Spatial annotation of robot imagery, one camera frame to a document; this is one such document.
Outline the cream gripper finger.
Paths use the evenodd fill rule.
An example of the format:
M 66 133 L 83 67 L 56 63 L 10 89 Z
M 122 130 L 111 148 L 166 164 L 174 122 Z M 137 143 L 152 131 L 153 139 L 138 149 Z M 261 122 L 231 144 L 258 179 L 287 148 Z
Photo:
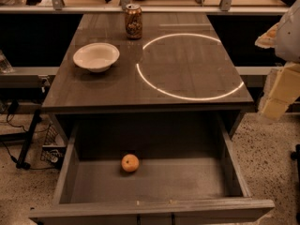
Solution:
M 256 39 L 255 45 L 263 49 L 274 48 L 277 37 L 277 31 L 278 24 L 276 23 Z
M 259 103 L 261 121 L 277 121 L 300 97 L 300 64 L 286 63 L 267 75 Z

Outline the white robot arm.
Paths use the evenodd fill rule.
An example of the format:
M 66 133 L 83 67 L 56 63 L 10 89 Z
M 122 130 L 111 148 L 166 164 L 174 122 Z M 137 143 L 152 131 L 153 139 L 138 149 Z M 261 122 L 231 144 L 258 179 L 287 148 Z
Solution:
M 300 97 L 300 0 L 296 0 L 280 21 L 260 35 L 255 45 L 275 50 L 284 67 L 267 76 L 259 104 L 259 118 L 265 123 L 277 121 Z

